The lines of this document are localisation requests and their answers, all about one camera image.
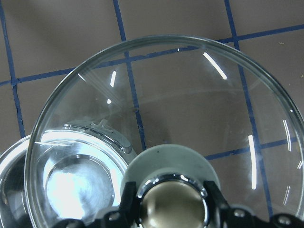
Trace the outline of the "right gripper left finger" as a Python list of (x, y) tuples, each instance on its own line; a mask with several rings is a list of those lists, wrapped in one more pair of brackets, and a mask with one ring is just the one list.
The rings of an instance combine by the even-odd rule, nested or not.
[(102, 218), (97, 218), (89, 225), (78, 219), (64, 219), (57, 223), (57, 228), (131, 228), (135, 222), (136, 183), (127, 182), (123, 189), (118, 209), (111, 208)]

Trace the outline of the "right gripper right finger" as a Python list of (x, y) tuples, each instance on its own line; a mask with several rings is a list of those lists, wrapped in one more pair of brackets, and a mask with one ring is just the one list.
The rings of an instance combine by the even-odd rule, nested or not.
[(205, 181), (209, 228), (302, 228), (304, 222), (298, 217), (280, 213), (264, 221), (241, 206), (228, 204), (214, 181)]

